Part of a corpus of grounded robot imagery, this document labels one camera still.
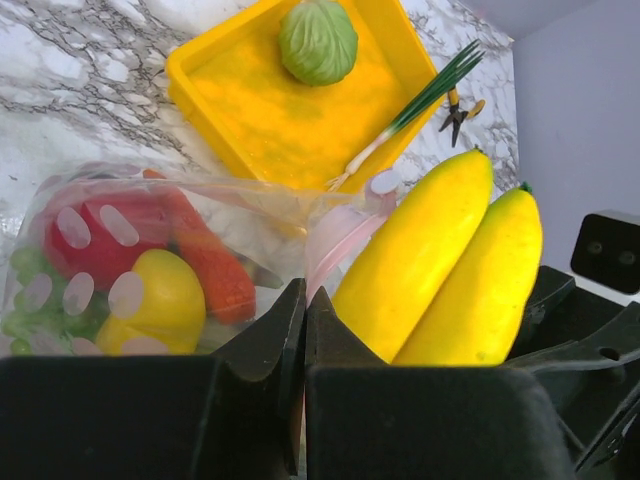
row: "carrot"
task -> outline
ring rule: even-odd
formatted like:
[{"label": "carrot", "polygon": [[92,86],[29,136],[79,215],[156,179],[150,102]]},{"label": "carrot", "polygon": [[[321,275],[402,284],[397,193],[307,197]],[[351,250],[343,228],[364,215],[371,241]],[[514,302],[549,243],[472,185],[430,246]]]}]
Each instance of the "carrot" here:
[{"label": "carrot", "polygon": [[[165,179],[147,169],[144,178]],[[225,325],[249,320],[256,313],[256,289],[240,261],[204,222],[189,199],[173,186],[154,190],[169,215],[173,240],[204,290],[207,309]]]}]

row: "yellow fruit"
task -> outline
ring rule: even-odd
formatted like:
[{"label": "yellow fruit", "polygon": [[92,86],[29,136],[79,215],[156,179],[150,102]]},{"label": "yellow fruit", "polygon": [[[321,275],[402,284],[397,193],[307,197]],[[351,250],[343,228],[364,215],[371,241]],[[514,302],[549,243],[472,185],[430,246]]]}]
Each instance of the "yellow fruit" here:
[{"label": "yellow fruit", "polygon": [[386,362],[396,356],[480,224],[489,204],[491,161],[479,150],[425,176],[345,275],[338,317]]},{"label": "yellow fruit", "polygon": [[139,302],[139,307],[121,316],[114,308],[98,333],[97,346],[106,354],[119,355],[125,342],[148,337],[162,342],[170,353],[193,353],[204,328],[206,312],[204,293],[191,267],[167,250],[148,250],[131,271],[139,280],[134,278],[136,281],[130,288],[135,290],[135,284],[141,280],[142,300],[139,302],[138,295],[137,299],[128,301]]},{"label": "yellow fruit", "polygon": [[498,365],[520,328],[542,255],[536,202],[513,189],[475,236],[394,365]]}]

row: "plastic bag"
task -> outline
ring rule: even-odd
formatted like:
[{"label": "plastic bag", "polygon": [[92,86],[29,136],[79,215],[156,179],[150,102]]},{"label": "plastic bag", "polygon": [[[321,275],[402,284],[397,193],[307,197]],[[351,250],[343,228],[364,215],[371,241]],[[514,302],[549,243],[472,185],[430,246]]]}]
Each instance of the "plastic bag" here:
[{"label": "plastic bag", "polygon": [[336,251],[338,237],[358,231],[345,218],[364,220],[360,238],[389,208],[371,189],[327,195],[134,165],[56,175],[10,258],[0,356],[212,352],[293,278],[311,278],[310,295],[336,285],[352,250]]}]

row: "white wall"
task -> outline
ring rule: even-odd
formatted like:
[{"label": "white wall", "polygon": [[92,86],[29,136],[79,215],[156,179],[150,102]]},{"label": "white wall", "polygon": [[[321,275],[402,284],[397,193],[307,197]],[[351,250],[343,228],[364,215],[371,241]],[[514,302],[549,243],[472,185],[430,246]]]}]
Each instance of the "white wall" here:
[{"label": "white wall", "polygon": [[569,269],[586,214],[640,214],[638,20],[640,0],[598,0],[514,44],[520,178],[552,267]]},{"label": "white wall", "polygon": [[596,0],[462,0],[480,18],[519,40]]}]

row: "green cabbage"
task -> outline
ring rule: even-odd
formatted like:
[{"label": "green cabbage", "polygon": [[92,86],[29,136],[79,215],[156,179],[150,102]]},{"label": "green cabbage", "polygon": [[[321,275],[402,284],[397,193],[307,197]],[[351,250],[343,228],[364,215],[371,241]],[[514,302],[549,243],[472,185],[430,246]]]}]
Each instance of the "green cabbage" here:
[{"label": "green cabbage", "polygon": [[282,63],[312,86],[342,80],[356,62],[358,34],[345,9],[330,0],[305,0],[281,22]]}]

